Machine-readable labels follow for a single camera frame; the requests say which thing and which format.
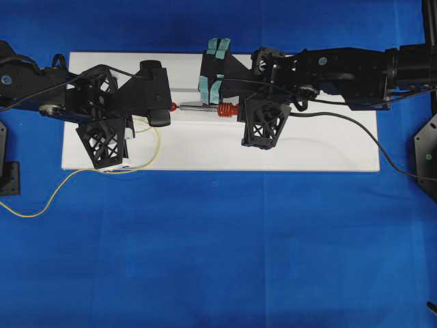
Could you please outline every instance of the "red tip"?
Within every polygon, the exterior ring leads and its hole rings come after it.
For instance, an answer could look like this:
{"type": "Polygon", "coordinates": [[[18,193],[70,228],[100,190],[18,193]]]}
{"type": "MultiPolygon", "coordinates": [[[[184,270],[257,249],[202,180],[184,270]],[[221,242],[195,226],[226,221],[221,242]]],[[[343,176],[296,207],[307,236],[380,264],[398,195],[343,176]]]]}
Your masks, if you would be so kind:
{"type": "Polygon", "coordinates": [[[222,118],[230,118],[231,116],[238,115],[240,105],[233,105],[230,102],[224,102],[218,106],[218,116],[222,118]]]}
{"type": "Polygon", "coordinates": [[[175,111],[179,106],[175,104],[174,102],[171,103],[170,111],[175,111]]]}

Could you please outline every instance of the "white board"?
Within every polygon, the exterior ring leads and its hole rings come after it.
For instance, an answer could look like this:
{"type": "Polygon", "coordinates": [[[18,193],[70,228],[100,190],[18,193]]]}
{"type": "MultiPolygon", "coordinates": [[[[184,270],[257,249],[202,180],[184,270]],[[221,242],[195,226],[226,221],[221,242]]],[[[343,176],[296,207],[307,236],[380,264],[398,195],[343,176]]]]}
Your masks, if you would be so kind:
{"type": "MultiPolygon", "coordinates": [[[[236,56],[250,67],[250,55],[236,56]]],[[[71,72],[80,73],[97,64],[107,64],[131,73],[139,62],[160,60],[167,68],[171,97],[175,103],[199,101],[197,91],[200,54],[175,53],[86,53],[70,54],[71,72]]],[[[122,85],[128,77],[113,73],[122,85]]],[[[340,96],[321,98],[343,101],[340,96]]],[[[345,106],[311,103],[308,112],[332,111],[348,115],[364,124],[377,136],[374,111],[350,111],[345,106]]],[[[160,128],[162,151],[148,169],[211,171],[379,171],[378,148],[356,125],[332,117],[290,117],[276,148],[260,150],[241,146],[244,124],[234,118],[219,118],[214,113],[179,111],[171,113],[171,126],[160,128]]],[[[77,133],[76,124],[65,123],[62,168],[92,167],[77,133]]],[[[127,141],[132,166],[150,159],[156,143],[152,131],[127,141]]]]}

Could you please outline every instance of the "wire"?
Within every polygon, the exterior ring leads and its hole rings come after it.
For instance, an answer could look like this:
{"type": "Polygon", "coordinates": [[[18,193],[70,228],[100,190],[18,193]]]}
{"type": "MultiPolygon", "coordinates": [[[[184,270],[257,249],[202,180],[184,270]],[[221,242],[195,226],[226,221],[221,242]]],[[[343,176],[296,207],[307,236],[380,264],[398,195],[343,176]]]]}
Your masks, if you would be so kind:
{"type": "Polygon", "coordinates": [[[111,66],[108,66],[108,65],[100,64],[100,65],[97,65],[97,66],[91,67],[89,70],[86,70],[86,71],[82,72],[81,74],[75,76],[74,78],[72,78],[72,79],[70,79],[70,80],[68,80],[68,81],[66,81],[66,82],[62,82],[62,83],[59,83],[59,84],[53,85],[53,86],[48,87],[48,88],[46,88],[46,89],[40,90],[40,91],[38,91],[38,92],[35,92],[35,93],[33,93],[33,94],[29,94],[29,95],[27,95],[27,96],[25,96],[25,97],[23,97],[23,98],[20,98],[20,99],[16,100],[15,102],[13,102],[11,105],[6,106],[6,107],[0,109],[0,113],[1,113],[1,112],[4,112],[4,111],[8,111],[8,110],[10,110],[10,109],[12,109],[12,108],[18,106],[19,104],[21,104],[21,103],[23,103],[23,102],[25,102],[25,101],[27,101],[27,100],[29,100],[29,99],[31,99],[31,98],[35,98],[36,96],[39,96],[39,95],[41,95],[41,94],[45,94],[45,93],[50,92],[50,91],[52,91],[52,90],[55,90],[55,89],[57,89],[58,87],[63,87],[63,86],[65,86],[65,85],[67,85],[67,84],[73,84],[75,81],[81,79],[82,77],[84,77],[84,76],[86,76],[86,75],[89,75],[89,74],[93,73],[93,72],[94,72],[95,70],[97,70],[98,68],[107,68],[107,69],[109,69],[109,70],[113,70],[113,71],[115,71],[115,72],[119,72],[119,73],[121,73],[121,74],[127,75],[128,77],[136,77],[136,78],[140,78],[140,79],[148,79],[148,78],[149,78],[149,77],[144,77],[144,76],[141,76],[141,75],[130,74],[129,72],[125,72],[125,71],[123,71],[123,70],[119,70],[118,68],[114,68],[114,67],[111,67],[111,66]]]}
{"type": "Polygon", "coordinates": [[[38,217],[38,216],[44,214],[48,210],[48,208],[52,204],[53,200],[55,199],[56,195],[59,193],[59,190],[61,190],[61,188],[67,183],[67,181],[69,181],[69,179],[71,179],[73,176],[77,175],[78,173],[89,171],[89,172],[98,172],[98,173],[101,173],[101,174],[127,174],[127,173],[137,172],[140,169],[144,169],[144,168],[150,166],[158,158],[159,153],[160,153],[160,147],[161,147],[160,133],[159,133],[157,128],[153,128],[153,129],[154,129],[154,131],[156,133],[156,138],[157,138],[156,149],[155,149],[154,156],[147,163],[142,164],[142,165],[140,165],[138,167],[134,167],[134,168],[132,168],[132,169],[130,169],[128,171],[122,171],[122,172],[103,172],[103,171],[100,171],[98,169],[78,169],[78,170],[68,174],[66,176],[66,178],[64,178],[62,180],[62,182],[56,187],[55,191],[49,197],[45,207],[42,210],[40,210],[39,212],[36,212],[34,214],[22,214],[22,213],[20,213],[20,212],[18,212],[16,210],[13,210],[12,208],[10,208],[8,205],[6,205],[3,202],[0,202],[0,206],[4,207],[6,210],[11,212],[13,215],[16,215],[17,217],[26,217],[26,218],[29,218],[29,217],[38,217]]]}
{"type": "Polygon", "coordinates": [[[344,120],[352,122],[352,123],[358,125],[360,128],[362,128],[372,138],[372,140],[379,147],[379,149],[383,153],[384,157],[386,158],[387,162],[389,162],[389,164],[391,165],[391,167],[393,169],[395,169],[396,171],[398,171],[401,174],[405,174],[406,176],[411,176],[411,177],[419,179],[419,180],[427,180],[427,181],[437,182],[437,178],[429,178],[429,177],[425,177],[425,176],[417,176],[416,174],[407,172],[407,171],[401,169],[400,167],[398,167],[396,164],[394,164],[394,162],[390,158],[390,156],[387,153],[387,151],[382,147],[381,143],[375,138],[375,136],[369,131],[369,129],[366,128],[364,125],[362,125],[360,122],[354,120],[353,118],[350,118],[348,116],[344,116],[344,115],[341,115],[341,114],[337,114],[337,113],[330,113],[330,112],[327,112],[327,111],[321,111],[321,112],[318,112],[318,113],[290,113],[290,116],[294,116],[296,118],[313,118],[315,116],[334,116],[336,118],[342,118],[344,120]]]}
{"type": "MultiPolygon", "coordinates": [[[[141,118],[132,118],[132,119],[135,120],[135,121],[139,121],[139,122],[142,122],[142,123],[146,123],[147,125],[149,124],[146,120],[142,120],[141,118]]],[[[148,128],[145,128],[145,129],[143,129],[143,130],[135,131],[135,133],[143,133],[143,132],[147,132],[147,131],[149,131],[151,128],[152,128],[152,127],[149,126],[148,128]]]]}
{"type": "MultiPolygon", "coordinates": [[[[272,87],[276,90],[279,90],[285,94],[295,94],[287,89],[284,89],[282,87],[278,87],[275,84],[271,84],[271,83],[267,83],[267,82],[261,82],[261,81],[252,81],[252,80],[246,80],[246,79],[235,79],[235,78],[231,78],[231,77],[223,77],[220,79],[217,79],[220,81],[235,81],[235,82],[245,82],[245,83],[252,83],[252,84],[258,84],[258,85],[267,85],[269,87],[272,87]]],[[[421,90],[421,91],[417,91],[417,92],[407,92],[407,94],[400,96],[399,98],[394,98],[394,99],[389,99],[383,102],[379,102],[376,104],[361,104],[359,102],[339,102],[339,101],[329,101],[329,100],[322,100],[322,99],[311,99],[308,97],[304,97],[300,94],[297,94],[298,96],[300,96],[301,98],[303,98],[304,100],[308,100],[308,101],[312,101],[313,103],[322,103],[322,104],[328,104],[328,105],[341,105],[341,106],[353,106],[353,105],[360,105],[360,106],[364,106],[364,107],[381,107],[384,105],[388,105],[388,104],[392,104],[392,103],[397,103],[399,101],[408,99],[408,98],[412,98],[415,96],[418,96],[420,94],[427,94],[429,92],[436,92],[437,89],[426,89],[426,90],[421,90]]]]}

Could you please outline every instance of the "red screwdriver handle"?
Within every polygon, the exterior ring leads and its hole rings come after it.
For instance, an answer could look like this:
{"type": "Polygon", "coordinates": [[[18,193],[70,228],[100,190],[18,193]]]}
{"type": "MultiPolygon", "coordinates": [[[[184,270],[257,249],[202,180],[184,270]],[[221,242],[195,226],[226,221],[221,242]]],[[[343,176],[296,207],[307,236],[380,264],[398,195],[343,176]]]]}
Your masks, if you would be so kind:
{"type": "Polygon", "coordinates": [[[218,116],[222,118],[230,118],[231,116],[238,115],[240,105],[233,105],[230,102],[224,102],[217,107],[218,116]]]}

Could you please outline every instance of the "black cable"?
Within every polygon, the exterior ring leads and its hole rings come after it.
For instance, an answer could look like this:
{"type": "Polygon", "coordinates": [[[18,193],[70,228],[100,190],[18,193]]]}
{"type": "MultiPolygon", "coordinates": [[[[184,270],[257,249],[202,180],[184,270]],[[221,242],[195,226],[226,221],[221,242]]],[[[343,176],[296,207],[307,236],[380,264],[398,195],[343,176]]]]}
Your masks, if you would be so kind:
{"type": "Polygon", "coordinates": [[[427,180],[427,181],[437,182],[437,178],[429,178],[429,177],[425,177],[425,176],[417,176],[416,174],[404,171],[400,167],[396,166],[396,164],[394,164],[394,162],[391,160],[391,158],[390,158],[389,154],[387,153],[387,151],[382,147],[381,143],[375,138],[375,136],[372,135],[372,133],[369,131],[369,129],[366,128],[364,125],[362,125],[360,122],[354,120],[353,118],[350,118],[348,116],[344,116],[344,115],[341,115],[341,114],[337,114],[337,113],[330,113],[330,112],[327,112],[327,111],[321,111],[321,112],[318,112],[318,113],[290,113],[290,116],[294,116],[296,118],[313,118],[315,116],[334,116],[336,118],[342,118],[344,120],[352,122],[352,123],[358,125],[360,128],[362,128],[372,138],[372,140],[379,147],[379,149],[383,153],[384,157],[386,158],[387,162],[389,162],[389,164],[392,166],[393,169],[395,169],[396,171],[398,171],[401,174],[405,174],[407,176],[411,176],[411,177],[419,179],[419,180],[427,180]]]}
{"type": "MultiPolygon", "coordinates": [[[[246,79],[235,79],[235,78],[231,78],[231,77],[223,77],[217,80],[221,80],[221,81],[235,81],[235,82],[245,82],[245,83],[252,83],[252,84],[258,84],[258,85],[268,85],[269,87],[273,87],[276,90],[279,90],[285,94],[295,94],[287,89],[284,89],[282,87],[278,87],[275,84],[271,84],[271,83],[267,83],[267,82],[261,82],[261,81],[252,81],[252,80],[246,80],[246,79]]],[[[418,96],[420,94],[427,94],[429,92],[435,92],[437,91],[436,89],[426,89],[426,90],[421,90],[421,91],[417,91],[417,92],[407,92],[406,95],[404,96],[400,96],[399,98],[394,98],[394,99],[390,99],[390,100],[386,100],[380,103],[376,103],[376,104],[361,104],[359,102],[338,102],[338,101],[329,101],[329,100],[321,100],[321,99],[311,99],[308,97],[304,97],[300,94],[296,94],[297,96],[301,97],[304,100],[308,100],[308,101],[312,101],[313,103],[322,103],[322,104],[328,104],[328,105],[341,105],[341,106],[354,106],[354,105],[360,105],[360,106],[364,106],[364,107],[381,107],[384,105],[388,105],[391,103],[396,103],[402,100],[405,100],[407,98],[412,98],[415,96],[418,96]]]]}
{"type": "Polygon", "coordinates": [[[100,74],[101,73],[100,70],[97,72],[98,68],[108,68],[109,70],[114,70],[116,72],[119,72],[121,74],[127,75],[129,77],[137,77],[137,78],[140,78],[140,79],[148,79],[149,78],[149,77],[143,77],[141,75],[130,74],[128,72],[124,72],[123,70],[119,70],[118,68],[114,68],[114,67],[111,67],[111,66],[108,66],[108,65],[100,64],[100,65],[97,65],[97,66],[94,66],[94,67],[90,68],[89,70],[86,70],[86,71],[82,72],[81,74],[75,76],[74,78],[72,78],[72,79],[70,79],[70,80],[68,80],[66,82],[59,83],[57,85],[54,85],[54,86],[48,87],[46,89],[43,89],[41,91],[35,92],[33,94],[30,94],[30,95],[28,95],[26,97],[20,98],[20,99],[14,101],[11,105],[6,106],[6,107],[0,109],[0,112],[8,111],[9,109],[12,109],[12,108],[16,107],[19,104],[21,104],[21,103],[23,103],[23,102],[25,102],[25,101],[27,101],[27,100],[29,100],[31,98],[39,96],[40,94],[45,94],[47,92],[50,92],[50,91],[52,91],[54,89],[57,89],[58,87],[63,87],[65,85],[67,85],[67,84],[73,84],[75,81],[77,81],[77,80],[79,80],[79,79],[81,79],[81,78],[83,78],[83,77],[85,77],[85,76],[87,76],[89,74],[100,74]]]}

